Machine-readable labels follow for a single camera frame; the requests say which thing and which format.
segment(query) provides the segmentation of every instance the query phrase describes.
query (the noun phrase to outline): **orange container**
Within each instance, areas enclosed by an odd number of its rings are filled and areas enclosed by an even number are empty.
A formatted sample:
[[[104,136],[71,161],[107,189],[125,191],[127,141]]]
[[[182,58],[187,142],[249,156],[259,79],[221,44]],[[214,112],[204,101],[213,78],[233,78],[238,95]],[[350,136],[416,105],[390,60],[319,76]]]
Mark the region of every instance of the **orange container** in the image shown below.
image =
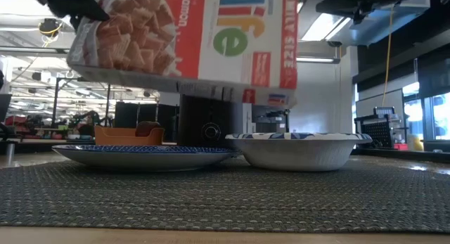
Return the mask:
[[[163,128],[153,128],[147,137],[136,137],[136,129],[95,127],[98,146],[161,146]]]

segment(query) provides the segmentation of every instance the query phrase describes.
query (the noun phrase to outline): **gray textured mat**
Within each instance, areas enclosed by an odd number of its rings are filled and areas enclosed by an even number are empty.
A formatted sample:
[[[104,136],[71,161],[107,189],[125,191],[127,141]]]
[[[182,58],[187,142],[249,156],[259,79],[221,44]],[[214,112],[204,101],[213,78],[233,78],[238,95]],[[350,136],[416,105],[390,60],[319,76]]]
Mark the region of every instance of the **gray textured mat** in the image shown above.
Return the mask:
[[[328,173],[228,160],[194,172],[0,169],[0,226],[450,233],[450,176],[349,162]]]

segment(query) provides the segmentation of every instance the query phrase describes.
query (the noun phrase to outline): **cereal box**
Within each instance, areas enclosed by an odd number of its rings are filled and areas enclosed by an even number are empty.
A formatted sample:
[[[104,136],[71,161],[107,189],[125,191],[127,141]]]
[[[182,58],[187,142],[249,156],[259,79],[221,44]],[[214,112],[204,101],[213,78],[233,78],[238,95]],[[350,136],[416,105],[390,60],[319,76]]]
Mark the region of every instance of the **cereal box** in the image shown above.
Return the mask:
[[[298,0],[98,0],[67,62],[95,82],[295,104]]]

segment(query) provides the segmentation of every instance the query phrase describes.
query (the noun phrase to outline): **plate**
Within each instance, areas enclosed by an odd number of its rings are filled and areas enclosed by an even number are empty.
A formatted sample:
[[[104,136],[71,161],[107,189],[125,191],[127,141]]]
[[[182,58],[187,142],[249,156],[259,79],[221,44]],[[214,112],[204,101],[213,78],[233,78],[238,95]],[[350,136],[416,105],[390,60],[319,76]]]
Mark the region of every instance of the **plate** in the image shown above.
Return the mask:
[[[287,171],[331,171],[341,168],[367,134],[229,134],[253,166]]]
[[[186,146],[54,146],[53,150],[76,162],[116,169],[180,171],[198,169],[226,158],[227,148]]]

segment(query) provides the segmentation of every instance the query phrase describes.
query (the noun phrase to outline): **paper bowl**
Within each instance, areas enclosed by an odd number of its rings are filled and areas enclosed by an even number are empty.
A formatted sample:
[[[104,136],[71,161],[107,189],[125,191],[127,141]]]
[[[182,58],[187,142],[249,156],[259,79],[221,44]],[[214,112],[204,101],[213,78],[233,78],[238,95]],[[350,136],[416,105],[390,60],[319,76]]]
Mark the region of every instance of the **paper bowl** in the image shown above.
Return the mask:
[[[341,168],[366,134],[229,134],[245,159],[255,167],[287,171],[331,171]]]

